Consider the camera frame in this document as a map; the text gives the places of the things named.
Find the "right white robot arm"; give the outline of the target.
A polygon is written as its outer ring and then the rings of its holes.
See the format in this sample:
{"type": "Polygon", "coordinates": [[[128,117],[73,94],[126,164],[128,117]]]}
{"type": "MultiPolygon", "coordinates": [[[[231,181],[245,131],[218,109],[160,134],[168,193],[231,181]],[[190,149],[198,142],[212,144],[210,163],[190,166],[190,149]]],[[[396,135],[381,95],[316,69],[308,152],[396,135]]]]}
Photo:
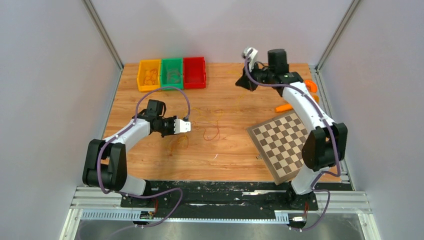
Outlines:
{"type": "Polygon", "coordinates": [[[290,71],[284,49],[269,50],[268,64],[264,67],[259,66],[257,54],[253,47],[247,47],[242,52],[244,69],[236,86],[251,92],[258,86],[273,88],[293,107],[308,131],[308,138],[301,150],[304,165],[292,180],[291,191],[285,195],[286,204],[298,209],[306,201],[305,194],[314,190],[321,176],[331,174],[331,167],[337,169],[332,176],[340,176],[348,129],[344,123],[336,123],[328,116],[309,93],[300,74],[290,71]]]}

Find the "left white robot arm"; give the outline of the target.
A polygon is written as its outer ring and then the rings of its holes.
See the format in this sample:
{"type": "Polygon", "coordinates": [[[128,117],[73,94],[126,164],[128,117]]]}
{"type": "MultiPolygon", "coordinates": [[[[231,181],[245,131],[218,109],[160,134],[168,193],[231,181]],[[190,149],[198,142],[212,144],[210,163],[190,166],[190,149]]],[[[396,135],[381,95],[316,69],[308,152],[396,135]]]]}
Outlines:
{"type": "Polygon", "coordinates": [[[120,131],[105,139],[89,142],[82,182],[90,187],[103,187],[104,190],[134,195],[133,200],[140,207],[147,207],[153,201],[153,193],[147,190],[147,180],[128,173],[127,152],[140,140],[151,133],[162,137],[175,134],[177,116],[165,117],[166,104],[159,100],[149,100],[147,107],[134,115],[120,131]]]}

